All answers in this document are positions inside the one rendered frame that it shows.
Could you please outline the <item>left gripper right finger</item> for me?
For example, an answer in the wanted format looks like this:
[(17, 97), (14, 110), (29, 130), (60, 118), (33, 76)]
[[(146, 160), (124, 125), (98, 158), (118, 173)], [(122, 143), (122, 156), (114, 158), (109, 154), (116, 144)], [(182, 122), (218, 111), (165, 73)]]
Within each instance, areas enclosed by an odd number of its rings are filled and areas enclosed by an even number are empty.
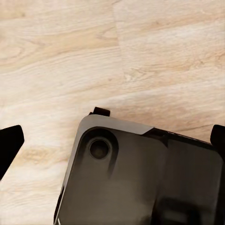
[(221, 125), (214, 125), (211, 136), (210, 142), (219, 153), (220, 157), (225, 162), (225, 127)]

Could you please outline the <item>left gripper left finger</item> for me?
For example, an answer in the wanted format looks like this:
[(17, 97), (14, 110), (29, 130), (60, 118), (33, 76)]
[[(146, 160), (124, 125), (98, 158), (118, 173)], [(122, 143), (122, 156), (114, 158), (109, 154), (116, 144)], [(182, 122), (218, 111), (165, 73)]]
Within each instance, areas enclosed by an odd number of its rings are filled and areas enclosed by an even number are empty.
[(0, 130), (0, 181), (24, 144), (21, 125)]

